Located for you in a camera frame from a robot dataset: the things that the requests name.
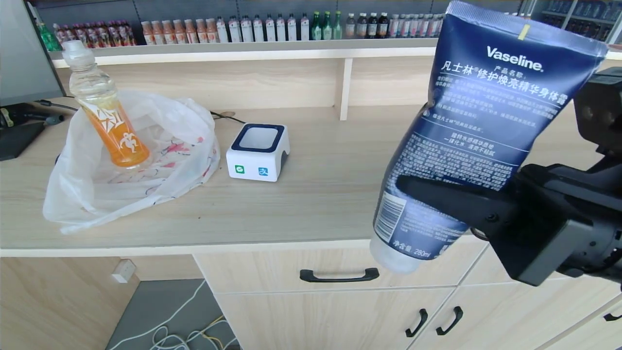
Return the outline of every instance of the cable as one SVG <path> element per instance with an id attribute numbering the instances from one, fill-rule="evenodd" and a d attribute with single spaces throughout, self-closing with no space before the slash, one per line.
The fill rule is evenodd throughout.
<path id="1" fill-rule="evenodd" d="M 74 108 L 74 107 L 71 107 L 71 106 L 66 106 L 66 105 L 60 105 L 58 103 L 54 103 L 54 102 L 51 102 L 51 101 L 48 101 L 48 100 L 36 100 L 35 102 L 37 102 L 39 105 L 46 106 L 46 107 L 53 106 L 53 107 L 66 108 L 66 109 L 72 110 L 72 111 L 78 111 L 77 108 Z"/>
<path id="2" fill-rule="evenodd" d="M 132 339 L 137 339 L 140 338 L 142 336 L 145 336 L 153 331 L 155 331 L 155 333 L 151 336 L 151 341 L 153 343 L 153 346 L 150 348 L 150 350 L 190 350 L 190 346 L 188 345 L 188 343 L 190 341 L 193 341 L 196 337 L 198 337 L 199 335 L 203 336 L 204 338 L 206 338 L 207 340 L 210 341 L 210 343 L 212 345 L 214 345 L 214 348 L 216 350 L 225 350 L 229 345 L 231 345 L 236 338 L 233 338 L 233 340 L 231 340 L 230 342 L 228 342 L 224 347 L 222 346 L 222 342 L 220 341 L 220 339 L 216 338 L 216 337 L 210 337 L 205 335 L 205 331 L 207 331 L 208 329 L 210 329 L 211 327 L 217 325 L 218 323 L 228 323 L 227 320 L 222 319 L 223 316 L 221 315 L 219 318 L 217 318 L 216 320 L 212 321 L 207 327 L 203 328 L 201 331 L 192 331 L 190 332 L 190 334 L 186 337 L 186 339 L 182 339 L 180 336 L 177 336 L 176 334 L 169 334 L 169 329 L 167 326 L 165 326 L 165 324 L 167 322 L 169 322 L 170 320 L 172 320 L 177 313 L 179 313 L 179 311 L 181 311 L 181 309 L 184 308 L 184 306 L 188 305 L 189 302 L 191 302 L 196 296 L 197 293 L 199 291 L 199 289 L 201 289 L 201 287 L 205 284 L 205 280 L 203 280 L 201 282 L 201 284 L 197 287 L 197 289 L 195 290 L 194 294 L 190 297 L 190 299 L 186 300 L 185 303 L 183 303 L 179 309 L 177 309 L 173 315 L 171 315 L 167 320 L 165 320 L 164 322 L 158 324 L 157 326 L 153 327 L 152 329 L 142 333 L 142 334 L 138 334 L 137 336 L 133 336 L 130 338 L 126 338 L 123 339 L 122 341 L 118 342 L 115 346 L 111 347 L 109 350 L 115 350 L 119 345 L 121 345 L 122 343 L 125 343 L 126 341 L 132 340 Z M 164 330 L 164 337 L 158 341 L 156 341 L 156 336 L 160 333 L 161 330 Z M 170 339 L 177 339 L 179 341 L 178 344 L 173 345 L 173 346 L 164 346 L 164 344 L 166 343 L 166 340 L 170 340 Z M 214 343 L 213 340 L 218 341 L 218 343 L 220 344 L 220 348 L 216 345 L 216 343 Z"/>
<path id="3" fill-rule="evenodd" d="M 210 112 L 210 113 L 211 113 L 211 115 L 215 115 L 216 116 L 216 118 L 214 118 L 214 120 L 216 120 L 216 119 L 231 119 L 231 120 L 237 121 L 238 123 L 246 124 L 245 121 L 241 121 L 241 120 L 239 120 L 237 118 L 233 118 L 232 116 L 226 116 L 226 115 L 222 115 L 222 114 L 216 113 L 216 112 Z"/>

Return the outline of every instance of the bottle cap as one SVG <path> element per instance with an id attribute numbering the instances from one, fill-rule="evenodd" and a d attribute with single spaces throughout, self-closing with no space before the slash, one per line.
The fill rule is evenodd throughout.
<path id="1" fill-rule="evenodd" d="M 63 58 L 65 63 L 72 66 L 84 66 L 95 63 L 93 51 L 84 47 L 81 40 L 65 41 L 63 44 Z"/>

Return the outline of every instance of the white plastic bag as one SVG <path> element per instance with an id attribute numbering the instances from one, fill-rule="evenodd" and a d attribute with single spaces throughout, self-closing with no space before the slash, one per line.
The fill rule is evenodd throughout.
<path id="1" fill-rule="evenodd" d="M 153 162 L 142 171 L 120 173 L 85 112 L 77 111 L 43 206 L 44 217 L 63 223 L 64 234 L 175 199 L 218 168 L 214 119 L 204 107 L 189 98 L 134 91 L 119 91 L 119 100 Z"/>

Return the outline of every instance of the drawer handle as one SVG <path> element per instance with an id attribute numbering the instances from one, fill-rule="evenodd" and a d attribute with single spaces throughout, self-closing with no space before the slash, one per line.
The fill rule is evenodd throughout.
<path id="1" fill-rule="evenodd" d="M 313 274 L 313 270 L 301 270 L 300 279 L 311 283 L 341 283 L 341 282 L 365 282 L 375 280 L 380 277 L 378 269 L 375 267 L 366 268 L 365 276 L 354 278 L 317 278 Z"/>
<path id="2" fill-rule="evenodd" d="M 438 327 L 436 329 L 436 334 L 438 334 L 439 336 L 444 336 L 445 334 L 449 333 L 449 331 L 452 330 L 452 328 L 458 324 L 458 322 L 460 321 L 460 319 L 462 318 L 462 316 L 464 315 L 464 312 L 462 312 L 462 308 L 459 306 L 456 306 L 455 308 L 453 308 L 453 312 L 456 314 L 456 318 L 453 320 L 452 324 L 449 326 L 449 328 L 447 328 L 446 331 L 444 331 L 441 327 Z"/>
<path id="3" fill-rule="evenodd" d="M 608 313 L 607 315 L 604 315 L 603 318 L 605 319 L 605 321 L 609 322 L 609 321 L 616 321 L 618 319 L 622 318 L 622 315 L 619 316 L 613 316 L 611 313 Z"/>
<path id="4" fill-rule="evenodd" d="M 419 332 L 419 330 L 421 329 L 421 327 L 423 327 L 424 323 L 427 321 L 427 311 L 425 309 L 421 309 L 419 310 L 419 315 L 421 316 L 421 319 L 419 320 L 419 324 L 417 325 L 417 327 L 415 328 L 414 331 L 411 332 L 411 329 L 407 329 L 406 330 L 406 337 L 408 338 L 412 338 L 415 336 L 415 334 L 417 334 L 417 332 Z"/>

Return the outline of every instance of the cabinet drawer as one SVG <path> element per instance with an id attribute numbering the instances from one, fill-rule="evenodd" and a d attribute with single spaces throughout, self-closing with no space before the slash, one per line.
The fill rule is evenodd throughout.
<path id="1" fill-rule="evenodd" d="M 405 350 L 452 290 L 214 296 L 244 350 Z"/>
<path id="2" fill-rule="evenodd" d="M 484 246 L 484 242 L 474 237 L 464 237 L 441 257 L 425 262 L 410 275 L 384 269 L 367 247 L 210 253 L 195 255 L 195 259 L 214 293 L 453 286 Z M 311 270 L 317 278 L 344 279 L 362 277 L 367 268 L 377 268 L 379 277 L 370 281 L 334 283 L 300 279 L 301 270 Z"/>

